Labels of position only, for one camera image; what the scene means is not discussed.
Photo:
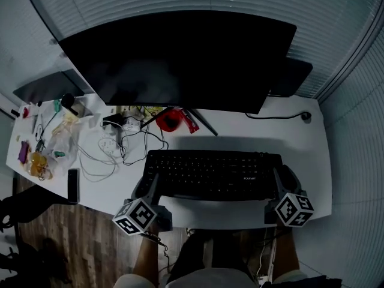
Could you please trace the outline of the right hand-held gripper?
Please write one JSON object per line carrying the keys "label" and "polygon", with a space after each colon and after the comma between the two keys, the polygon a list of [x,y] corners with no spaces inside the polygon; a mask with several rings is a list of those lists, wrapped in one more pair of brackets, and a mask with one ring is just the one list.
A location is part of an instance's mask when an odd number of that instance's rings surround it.
{"label": "right hand-held gripper", "polygon": [[264,223],[275,224],[279,219],[285,227],[302,227],[314,214],[314,208],[305,192],[301,193],[299,179],[287,165],[281,168],[281,178],[276,168],[273,173],[277,200],[270,200],[265,206]]}

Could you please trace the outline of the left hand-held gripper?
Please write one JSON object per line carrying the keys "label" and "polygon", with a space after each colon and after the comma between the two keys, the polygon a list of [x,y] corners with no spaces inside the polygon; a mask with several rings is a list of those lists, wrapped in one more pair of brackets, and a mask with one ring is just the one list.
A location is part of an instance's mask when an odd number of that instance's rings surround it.
{"label": "left hand-held gripper", "polygon": [[161,194],[157,190],[159,173],[154,176],[148,191],[146,180],[141,177],[136,184],[131,199],[126,200],[112,221],[126,235],[134,236],[149,232],[155,223],[159,232],[173,230],[172,213],[165,206],[159,206]]}

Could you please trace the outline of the black keyboard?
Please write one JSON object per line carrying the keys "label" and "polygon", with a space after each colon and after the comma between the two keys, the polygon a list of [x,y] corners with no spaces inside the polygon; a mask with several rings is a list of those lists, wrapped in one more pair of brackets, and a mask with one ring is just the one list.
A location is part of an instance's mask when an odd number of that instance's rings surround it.
{"label": "black keyboard", "polygon": [[262,152],[158,150],[149,151],[143,178],[148,191],[156,173],[161,196],[205,201],[274,199],[273,168],[280,155]]}

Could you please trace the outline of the person's right forearm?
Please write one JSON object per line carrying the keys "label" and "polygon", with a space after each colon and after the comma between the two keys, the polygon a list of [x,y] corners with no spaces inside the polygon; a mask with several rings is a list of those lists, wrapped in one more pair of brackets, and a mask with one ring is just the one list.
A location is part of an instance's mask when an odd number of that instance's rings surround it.
{"label": "person's right forearm", "polygon": [[299,270],[299,261],[296,253],[292,229],[290,227],[277,226],[275,239],[275,258],[272,279],[290,272]]}

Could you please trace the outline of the person's left forearm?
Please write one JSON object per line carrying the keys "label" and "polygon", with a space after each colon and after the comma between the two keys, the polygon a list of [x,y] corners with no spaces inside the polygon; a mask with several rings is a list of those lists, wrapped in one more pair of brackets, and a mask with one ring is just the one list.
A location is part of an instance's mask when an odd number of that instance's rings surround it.
{"label": "person's left forearm", "polygon": [[147,279],[155,287],[158,286],[158,244],[156,242],[143,237],[133,274]]}

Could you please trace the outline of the white table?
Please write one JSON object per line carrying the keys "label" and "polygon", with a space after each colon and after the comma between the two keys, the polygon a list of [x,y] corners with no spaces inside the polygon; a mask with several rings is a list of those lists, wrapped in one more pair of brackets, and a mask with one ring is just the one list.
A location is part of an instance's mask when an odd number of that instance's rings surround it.
{"label": "white table", "polygon": [[[78,146],[83,149],[73,166],[79,169],[80,203],[98,211],[115,214],[131,196],[143,175],[143,153],[158,149],[160,131],[149,126],[148,136],[139,133],[128,140],[127,163],[114,167],[97,145],[104,134],[101,120],[113,113],[95,94],[83,98],[94,114],[79,132]],[[278,154],[301,182],[314,207],[313,218],[332,213],[332,178],[328,142],[323,115],[316,100],[301,97],[269,98],[262,119],[250,119],[243,113],[202,110],[211,125],[190,134],[186,125],[164,135],[170,149],[268,152]],[[175,227],[197,229],[253,229],[264,224],[264,201],[211,202],[162,197]]]}

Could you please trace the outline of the red tape roll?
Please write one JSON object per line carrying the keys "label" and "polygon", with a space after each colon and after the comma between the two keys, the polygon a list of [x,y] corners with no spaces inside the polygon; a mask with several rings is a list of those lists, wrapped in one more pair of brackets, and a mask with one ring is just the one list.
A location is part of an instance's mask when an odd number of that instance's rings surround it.
{"label": "red tape roll", "polygon": [[180,126],[182,118],[178,109],[166,108],[157,115],[155,121],[161,130],[170,133]]}

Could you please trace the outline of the black smartphone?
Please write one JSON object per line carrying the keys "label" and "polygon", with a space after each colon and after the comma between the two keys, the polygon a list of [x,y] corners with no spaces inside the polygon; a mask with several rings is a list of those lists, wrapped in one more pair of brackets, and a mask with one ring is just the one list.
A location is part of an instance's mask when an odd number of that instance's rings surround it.
{"label": "black smartphone", "polygon": [[79,170],[70,169],[67,176],[67,199],[71,203],[79,203]]}

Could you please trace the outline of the person's dark trousers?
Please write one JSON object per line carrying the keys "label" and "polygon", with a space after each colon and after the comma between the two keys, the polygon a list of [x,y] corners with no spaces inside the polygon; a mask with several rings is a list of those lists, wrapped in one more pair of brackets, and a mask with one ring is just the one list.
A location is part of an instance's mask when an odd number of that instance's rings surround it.
{"label": "person's dark trousers", "polygon": [[204,244],[208,241],[213,242],[213,268],[235,269],[252,279],[248,266],[242,259],[239,243],[231,232],[195,230],[181,248],[179,257],[170,272],[170,282],[205,268]]}

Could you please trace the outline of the red snack packet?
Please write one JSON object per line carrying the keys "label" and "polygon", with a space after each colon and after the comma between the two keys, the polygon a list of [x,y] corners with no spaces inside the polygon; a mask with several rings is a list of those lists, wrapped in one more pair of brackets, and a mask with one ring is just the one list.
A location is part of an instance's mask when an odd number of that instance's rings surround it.
{"label": "red snack packet", "polygon": [[183,121],[186,123],[190,134],[193,134],[199,130],[199,126],[195,123],[193,118],[190,116],[190,114],[185,109],[180,110],[180,115],[181,115]]}

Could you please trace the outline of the person's white shirt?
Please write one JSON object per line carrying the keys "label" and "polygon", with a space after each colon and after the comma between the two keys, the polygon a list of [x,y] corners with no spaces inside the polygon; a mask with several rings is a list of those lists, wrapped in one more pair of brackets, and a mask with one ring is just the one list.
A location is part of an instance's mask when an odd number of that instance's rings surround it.
{"label": "person's white shirt", "polygon": [[[118,278],[113,288],[155,288],[155,286],[139,275],[125,274]],[[259,288],[259,285],[237,269],[208,268],[172,280],[163,288]]]}

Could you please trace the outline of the black office chair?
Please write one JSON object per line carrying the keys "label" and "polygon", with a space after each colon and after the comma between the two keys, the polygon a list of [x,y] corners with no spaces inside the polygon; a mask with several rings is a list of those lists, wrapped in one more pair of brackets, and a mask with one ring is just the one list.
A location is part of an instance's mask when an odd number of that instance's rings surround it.
{"label": "black office chair", "polygon": [[[29,223],[52,205],[76,205],[76,201],[50,192],[38,185],[0,200],[0,232]],[[0,269],[14,271],[16,275],[0,280],[0,288],[51,288],[51,279],[70,284],[67,273],[68,260],[53,240],[46,238],[42,248],[17,239],[19,252],[0,253]]]}

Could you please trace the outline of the black lidded tumbler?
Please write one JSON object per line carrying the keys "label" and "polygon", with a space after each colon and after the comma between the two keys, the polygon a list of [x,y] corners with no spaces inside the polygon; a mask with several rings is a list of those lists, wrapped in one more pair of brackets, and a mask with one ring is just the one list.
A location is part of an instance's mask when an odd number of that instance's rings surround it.
{"label": "black lidded tumbler", "polygon": [[61,99],[61,105],[65,109],[67,109],[69,112],[71,112],[74,116],[78,116],[79,113],[75,111],[72,106],[75,103],[75,97],[71,94],[65,94]]}

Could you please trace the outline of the purple pouch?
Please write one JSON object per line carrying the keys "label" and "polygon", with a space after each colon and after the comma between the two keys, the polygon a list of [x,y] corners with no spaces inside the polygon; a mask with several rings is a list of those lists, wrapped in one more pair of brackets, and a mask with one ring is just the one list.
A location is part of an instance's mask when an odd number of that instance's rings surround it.
{"label": "purple pouch", "polygon": [[30,145],[28,141],[21,141],[21,148],[18,154],[18,160],[25,164],[28,160],[28,153],[30,150]]}

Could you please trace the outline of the black computer monitor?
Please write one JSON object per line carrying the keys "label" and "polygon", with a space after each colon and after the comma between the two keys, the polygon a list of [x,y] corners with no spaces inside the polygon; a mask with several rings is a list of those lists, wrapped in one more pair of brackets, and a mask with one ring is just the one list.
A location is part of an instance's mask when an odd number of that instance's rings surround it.
{"label": "black computer monitor", "polygon": [[59,45],[107,105],[257,114],[296,30],[252,14],[167,11],[98,25]]}

